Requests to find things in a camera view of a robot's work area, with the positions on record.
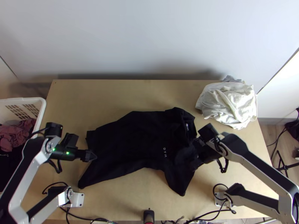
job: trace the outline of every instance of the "laundry basket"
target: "laundry basket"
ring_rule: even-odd
[[[46,100],[40,97],[0,100],[0,124],[13,125],[18,124],[20,120],[34,118],[36,123],[33,132],[38,131],[45,108]]]

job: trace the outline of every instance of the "light wood tabletop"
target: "light wood tabletop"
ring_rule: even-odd
[[[195,116],[197,130],[212,123],[219,133],[234,133],[246,142],[251,152],[271,164],[257,120],[250,122],[242,130],[234,130],[213,119],[204,119],[199,110],[195,109],[195,103],[203,88],[214,82],[217,81],[54,80],[40,127],[43,128],[46,122],[62,124],[62,137],[66,132],[77,134],[77,146],[79,149],[86,149],[85,137],[88,130],[116,121],[131,111],[164,111],[179,107]],[[62,161],[63,172],[57,174],[49,164],[43,164],[22,202],[23,208],[29,209],[43,199],[42,190],[56,181],[64,181],[75,191],[85,193],[83,207],[72,208],[71,213],[109,220],[141,220],[143,210],[148,208],[155,211],[156,220],[176,220],[182,215],[186,219],[192,219],[219,209],[214,205],[212,193],[212,188],[217,183],[227,186],[241,183],[247,190],[278,198],[261,180],[241,164],[234,162],[230,162],[225,174],[220,173],[216,162],[200,166],[184,197],[169,188],[162,171],[148,168],[80,190],[77,183],[88,165],[80,160]],[[218,219],[265,216],[244,206],[234,209],[237,214],[221,212]],[[63,220],[65,213],[57,209],[49,219]]]

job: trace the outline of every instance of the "crumpled white fabric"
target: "crumpled white fabric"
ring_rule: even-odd
[[[257,119],[257,107],[253,85],[243,83],[206,85],[195,106],[205,119],[214,118],[238,130]]]

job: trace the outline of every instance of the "pink clothing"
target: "pink clothing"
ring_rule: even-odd
[[[35,125],[35,119],[30,118],[20,121],[18,125],[0,126],[0,149],[11,152],[27,141],[31,128]]]

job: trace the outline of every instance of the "black garment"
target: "black garment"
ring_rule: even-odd
[[[13,148],[11,152],[0,149],[0,192],[2,192],[22,160],[24,145]]]
[[[180,108],[166,111],[133,111],[118,121],[87,132],[92,161],[78,187],[96,184],[143,167],[164,171],[169,187],[184,196],[198,168],[194,117]]]

